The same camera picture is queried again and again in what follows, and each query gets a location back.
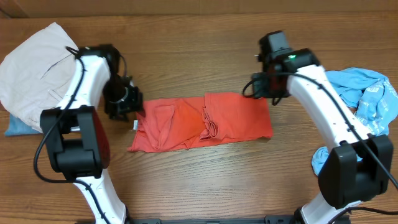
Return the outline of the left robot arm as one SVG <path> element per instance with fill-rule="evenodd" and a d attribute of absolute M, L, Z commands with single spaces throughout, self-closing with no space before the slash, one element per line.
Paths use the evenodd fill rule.
<path fill-rule="evenodd" d="M 64 176 L 60 183 L 80 190 L 95 223 L 131 223 L 108 172 L 109 141 L 96 109 L 103 98 L 109 118 L 127 122 L 129 113 L 144 111 L 143 94 L 131 77 L 119 75 L 119 64 L 125 59 L 113 45 L 66 50 L 75 59 L 75 73 L 61 102 L 41 112 L 44 136 L 34 156 L 34 172 L 45 182 L 58 182 L 39 171 L 38 160 L 45 147 L 53 171 Z"/>

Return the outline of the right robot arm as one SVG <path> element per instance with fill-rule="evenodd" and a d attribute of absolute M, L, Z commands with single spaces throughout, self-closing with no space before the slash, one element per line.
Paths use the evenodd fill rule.
<path fill-rule="evenodd" d="M 262 72 L 252 75 L 251 98 L 273 105 L 293 96 L 321 134 L 329 156 L 318 175 L 318 195 L 292 215 L 267 215 L 265 223 L 350 223 L 353 211 L 397 215 L 361 206 L 397 181 L 390 173 L 394 146 L 386 135 L 375 136 L 345 106 L 326 71 L 308 48 L 292 49 L 281 31 L 259 40 Z"/>

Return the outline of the red printed t-shirt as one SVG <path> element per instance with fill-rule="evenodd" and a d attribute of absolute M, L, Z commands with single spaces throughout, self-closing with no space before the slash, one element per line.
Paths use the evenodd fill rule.
<path fill-rule="evenodd" d="M 238 93 L 144 102 L 130 151 L 168 152 L 273 136 L 268 103 Z"/>

